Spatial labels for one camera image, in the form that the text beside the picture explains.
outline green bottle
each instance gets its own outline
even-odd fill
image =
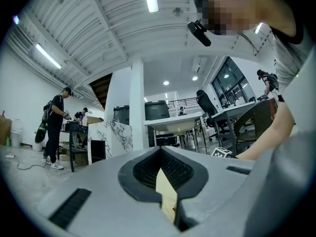
[[[7,147],[10,147],[10,139],[9,139],[9,137],[6,138],[6,143],[5,144],[6,144]]]

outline neck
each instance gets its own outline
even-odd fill
[[[284,0],[256,0],[256,11],[260,22],[294,37],[296,24],[290,6]]]

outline marble counter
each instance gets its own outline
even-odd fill
[[[105,142],[106,159],[133,151],[132,127],[115,121],[89,124],[88,160],[92,164],[91,141]]]

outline white ceiling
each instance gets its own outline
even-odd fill
[[[208,33],[211,47],[199,43],[187,29],[187,23],[196,19],[192,0],[158,0],[158,5],[159,12],[149,13],[146,0],[30,0],[19,14],[20,24],[14,26],[20,33],[9,34],[7,42],[36,73],[53,78],[55,85],[70,85],[91,101],[95,96],[88,84],[131,66],[136,54],[145,62],[146,92],[162,91],[165,79],[170,81],[168,91],[201,83],[202,76],[192,81],[189,66],[197,55],[257,60],[258,52],[241,37]],[[173,14],[176,7],[183,10],[179,17]],[[258,50],[270,28],[262,27],[261,33],[246,33]],[[37,43],[62,69],[34,50]]]

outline white sneaker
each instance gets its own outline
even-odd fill
[[[59,165],[57,162],[52,163],[50,167],[55,169],[64,169],[64,167]]]
[[[49,159],[48,157],[47,157],[47,158],[43,157],[43,158],[41,159],[41,161],[46,162],[46,164],[51,165],[51,161],[50,161],[50,159]]]

